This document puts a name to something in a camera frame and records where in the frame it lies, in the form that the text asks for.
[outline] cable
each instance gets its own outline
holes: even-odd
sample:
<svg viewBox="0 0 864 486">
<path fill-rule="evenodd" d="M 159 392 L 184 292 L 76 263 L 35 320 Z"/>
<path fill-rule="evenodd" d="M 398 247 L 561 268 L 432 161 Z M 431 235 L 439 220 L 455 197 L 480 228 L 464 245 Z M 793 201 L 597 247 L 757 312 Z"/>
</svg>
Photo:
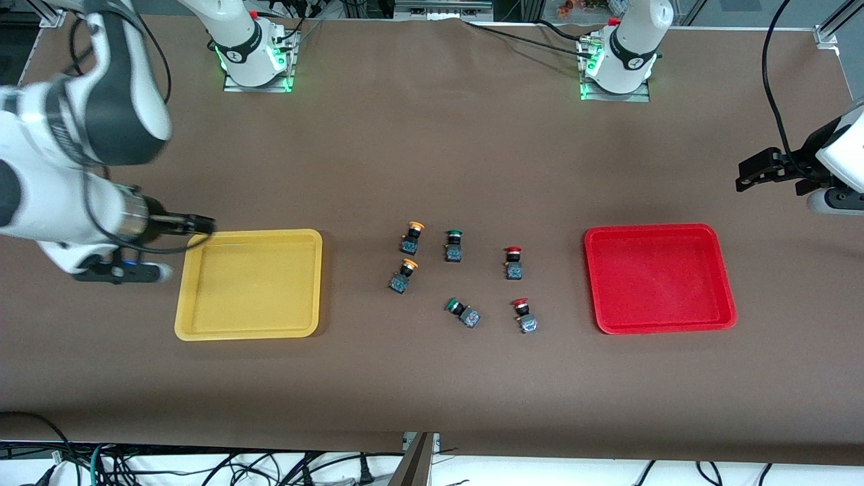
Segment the cable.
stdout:
<svg viewBox="0 0 864 486">
<path fill-rule="evenodd" d="M 66 450 L 69 452 L 69 457 L 71 459 L 75 459 L 75 458 L 79 457 L 79 455 L 75 452 L 75 450 L 73 450 L 72 443 L 69 442 L 69 439 L 66 438 L 66 436 L 63 434 L 63 432 L 60 430 L 60 428 L 57 425 L 55 425 L 54 422 L 46 419 L 45 417 L 42 417 L 40 414 L 32 413 L 32 412 L 17 412 L 14 410 L 8 410 L 5 412 L 0 412 L 0 419 L 2 419 L 3 417 L 26 417 L 28 419 L 39 420 L 43 424 L 47 425 L 52 431 L 54 431 L 55 434 L 57 434 L 57 437 L 59 437 L 60 440 L 63 442 L 63 445 L 66 446 Z"/>
<path fill-rule="evenodd" d="M 300 30 L 300 28 L 303 26 L 304 20 L 306 20 L 306 17 L 302 17 L 300 19 L 300 22 L 297 23 L 297 26 L 294 27 L 290 32 L 288 32 L 288 34 L 285 34 L 282 37 L 277 37 L 276 42 L 282 42 L 282 41 L 288 39 L 289 37 L 291 37 L 292 35 L 296 34 Z"/>
<path fill-rule="evenodd" d="M 156 50 L 159 52 L 159 57 L 162 58 L 162 65 L 165 66 L 165 77 L 167 78 L 166 81 L 168 86 L 165 88 L 165 96 L 162 98 L 162 101 L 167 105 L 168 101 L 171 99 L 171 67 L 168 65 L 168 59 L 165 57 L 165 51 L 162 50 L 162 46 L 159 45 L 159 41 L 156 40 L 156 36 L 153 35 L 150 27 L 147 26 L 147 23 L 144 21 L 143 17 L 141 17 L 141 14 L 138 14 L 138 20 L 141 21 L 141 25 L 144 27 L 144 30 L 147 31 L 147 36 L 149 36 L 153 45 L 156 46 Z"/>
<path fill-rule="evenodd" d="M 774 464 L 768 463 L 765 465 L 765 468 L 762 469 L 762 473 L 759 474 L 759 486 L 765 486 L 765 476 L 768 476 L 768 471 L 771 470 L 771 467 Z"/>
<path fill-rule="evenodd" d="M 297 41 L 297 47 L 300 47 L 300 44 L 302 44 L 303 41 L 307 40 L 309 38 L 309 36 L 312 35 L 313 32 L 315 32 L 315 29 L 318 29 L 318 26 L 320 26 L 323 23 L 324 23 L 324 19 L 315 19 L 315 25 L 312 26 L 312 28 L 309 30 L 309 32 L 306 33 L 306 35 L 304 35 L 303 37 L 300 38 L 299 41 Z"/>
<path fill-rule="evenodd" d="M 192 245 L 178 246 L 175 248 L 150 248 L 149 246 L 137 245 L 135 243 L 120 238 L 119 236 L 108 231 L 101 224 L 99 224 L 96 219 L 96 214 L 93 213 L 90 198 L 90 174 L 91 173 L 88 170 L 81 170 L 81 192 L 84 196 L 84 210 L 87 212 L 87 218 L 90 219 L 90 222 L 96 227 L 97 231 L 99 231 L 114 245 L 129 248 L 130 250 L 141 253 L 150 253 L 154 255 L 174 255 L 177 253 L 185 253 L 189 250 L 192 250 L 193 248 L 204 245 L 213 237 L 213 234 L 210 233 L 206 235 L 203 239 L 194 242 Z"/>
<path fill-rule="evenodd" d="M 696 461 L 696 470 L 699 471 L 699 475 L 702 476 L 702 479 L 708 481 L 714 486 L 723 486 L 723 478 L 720 476 L 720 470 L 717 469 L 717 464 L 714 464 L 714 461 L 708 461 L 708 464 L 711 464 L 711 469 L 713 469 L 714 473 L 717 475 L 717 480 L 715 481 L 705 474 L 705 471 L 702 470 L 702 461 Z"/>
<path fill-rule="evenodd" d="M 362 456 L 363 457 L 385 457 L 385 456 L 402 457 L 403 454 L 395 454 L 392 452 L 372 452 L 369 454 L 362 454 Z M 353 456 L 346 456 L 346 457 L 340 457 L 339 459 L 334 459 L 334 460 L 330 461 L 329 463 L 324 463 L 324 464 L 321 464 L 319 466 L 315 466 L 314 468 L 310 469 L 309 475 L 311 476 L 312 473 L 316 472 L 317 470 L 322 470 L 322 469 L 329 467 L 329 466 L 332 466 L 334 464 L 344 463 L 345 461 L 352 461 L 354 459 L 360 459 L 360 457 L 361 457 L 360 454 L 355 454 Z M 298 479 L 297 481 L 294 481 L 293 483 L 291 483 L 291 486 L 296 486 L 297 484 L 299 484 L 299 482 L 300 482 L 300 480 Z"/>
<path fill-rule="evenodd" d="M 286 474 L 285 477 L 282 478 L 282 481 L 280 481 L 276 486 L 285 486 L 291 479 L 294 478 L 294 476 L 297 475 L 297 473 L 299 473 L 303 469 L 303 466 L 309 466 L 312 461 L 323 455 L 323 452 L 307 453 L 303 456 L 303 459 L 300 459 L 297 464 L 294 464 L 294 467 L 292 467 L 291 470 L 288 471 L 288 474 Z"/>
<path fill-rule="evenodd" d="M 645 469 L 642 470 L 642 476 L 639 477 L 639 480 L 633 483 L 633 486 L 642 486 L 645 484 L 645 479 L 648 477 L 648 473 L 651 472 L 651 468 L 654 467 L 657 461 L 648 461 L 648 465 L 645 466 Z"/>
<path fill-rule="evenodd" d="M 474 27 L 475 29 L 485 30 L 486 32 L 492 32 L 493 34 L 503 35 L 504 37 L 510 37 L 511 39 L 516 39 L 517 41 L 528 42 L 529 44 L 534 44 L 535 46 L 540 46 L 541 48 L 548 48 L 548 49 L 552 49 L 554 51 L 563 52 L 566 54 L 572 54 L 576 57 L 584 57 L 584 58 L 590 58 L 591 57 L 591 54 L 589 54 L 589 53 L 576 52 L 576 51 L 571 51 L 571 50 L 565 49 L 565 48 L 559 48 L 559 47 L 553 46 L 551 44 L 544 44 L 542 42 L 533 41 L 531 39 L 519 37 L 518 35 L 509 34 L 507 32 L 502 32 L 500 30 L 489 29 L 488 27 L 485 27 L 482 25 L 477 25 L 476 23 L 470 23 L 470 22 L 466 22 L 466 23 L 468 25 L 470 25 L 471 27 Z"/>
<path fill-rule="evenodd" d="M 93 454 L 90 456 L 90 486 L 98 486 L 96 481 L 96 463 L 99 461 L 99 451 L 102 450 L 102 445 L 93 449 Z"/>
<path fill-rule="evenodd" d="M 567 40 L 569 40 L 569 41 L 576 41 L 576 42 L 579 41 L 579 37 L 578 37 L 578 36 L 576 36 L 576 35 L 570 35 L 570 34 L 568 34 L 567 32 L 564 32 L 563 30 L 561 30 L 561 29 L 559 29 L 558 27 L 556 27 L 555 24 L 553 24 L 552 22 L 547 22 L 547 21 L 545 21 L 544 19 L 541 18 L 541 19 L 537 19 L 534 23 L 539 23 L 539 24 L 541 24 L 541 25 L 545 25 L 546 27 L 552 29 L 552 32 L 555 32 L 555 33 L 558 34 L 559 36 L 561 36 L 561 37 L 563 37 L 563 38 L 565 38 L 565 39 L 567 39 Z"/>
<path fill-rule="evenodd" d="M 516 0 L 516 2 L 513 4 L 513 6 L 510 7 L 509 10 L 507 10 L 507 13 L 504 14 L 503 17 L 501 17 L 501 19 L 499 20 L 499 22 L 503 22 L 503 21 L 507 20 L 507 17 L 509 17 L 510 15 L 512 15 L 512 13 L 516 11 L 516 8 L 517 8 L 521 3 L 522 3 L 522 0 Z"/>
<path fill-rule="evenodd" d="M 75 53 L 75 34 L 78 32 L 78 27 L 81 26 L 82 22 L 84 22 L 84 19 L 75 17 L 75 22 L 72 23 L 72 28 L 69 29 L 69 57 L 72 59 L 72 65 L 63 70 L 64 73 L 67 73 L 70 69 L 74 69 L 78 76 L 84 74 L 79 64 L 93 52 L 93 46 L 90 46 L 88 49 L 89 53 L 82 54 L 81 57 L 78 57 L 78 54 Z"/>
<path fill-rule="evenodd" d="M 768 105 L 771 106 L 771 111 L 774 113 L 774 120 L 777 122 L 777 129 L 780 132 L 780 141 L 783 142 L 783 150 L 786 153 L 786 156 L 789 157 L 789 162 L 795 170 L 804 176 L 805 179 L 812 182 L 819 182 L 812 174 L 804 172 L 801 167 L 798 166 L 798 162 L 796 162 L 795 157 L 792 155 L 792 150 L 789 147 L 789 138 L 786 136 L 786 129 L 783 126 L 783 118 L 780 116 L 780 110 L 777 108 L 777 101 L 774 100 L 774 93 L 771 91 L 771 83 L 768 81 L 768 47 L 771 45 L 771 38 L 774 36 L 774 29 L 777 27 L 777 22 L 780 20 L 780 16 L 783 15 L 783 11 L 786 10 L 786 5 L 788 5 L 790 1 L 791 0 L 783 0 L 783 3 L 781 3 L 779 8 L 777 8 L 777 13 L 774 14 L 774 18 L 771 20 L 771 25 L 768 26 L 768 33 L 765 36 L 765 45 L 762 46 L 762 86 L 765 87 L 765 95 L 768 97 Z"/>
<path fill-rule="evenodd" d="M 227 466 L 238 455 L 239 454 L 228 454 L 228 457 L 226 457 L 225 459 L 222 459 L 221 463 L 217 464 L 216 467 L 214 467 L 212 470 L 210 470 L 210 474 L 208 474 L 207 477 L 204 478 L 204 482 L 201 483 L 201 486 L 207 486 L 207 483 L 210 483 L 210 480 L 213 479 L 214 476 L 216 476 L 216 473 L 220 469 Z"/>
</svg>

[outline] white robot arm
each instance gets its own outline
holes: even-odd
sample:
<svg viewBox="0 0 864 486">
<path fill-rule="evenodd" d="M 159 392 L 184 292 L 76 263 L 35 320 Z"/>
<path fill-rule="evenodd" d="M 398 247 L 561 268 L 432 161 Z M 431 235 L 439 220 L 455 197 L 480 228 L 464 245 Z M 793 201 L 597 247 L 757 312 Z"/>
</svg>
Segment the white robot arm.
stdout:
<svg viewBox="0 0 864 486">
<path fill-rule="evenodd" d="M 777 147 L 738 164 L 738 192 L 763 182 L 801 179 L 798 195 L 822 214 L 864 215 L 864 98 L 842 116 L 813 132 L 800 150 Z"/>
<path fill-rule="evenodd" d="M 163 281 L 169 267 L 140 254 L 125 261 L 122 248 L 140 252 L 161 234 L 211 233 L 213 220 L 168 213 L 91 172 L 150 162 L 171 124 L 130 1 L 63 6 L 86 16 L 96 66 L 76 78 L 0 86 L 0 234 L 38 241 L 78 280 Z"/>
<path fill-rule="evenodd" d="M 633 0 L 620 25 L 592 34 L 600 37 L 602 53 L 585 74 L 610 93 L 636 91 L 651 76 L 657 47 L 674 17 L 669 0 Z"/>
<path fill-rule="evenodd" d="M 285 28 L 252 18 L 243 0 L 177 0 L 204 23 L 222 67 L 241 86 L 265 85 L 288 67 Z"/>
</svg>

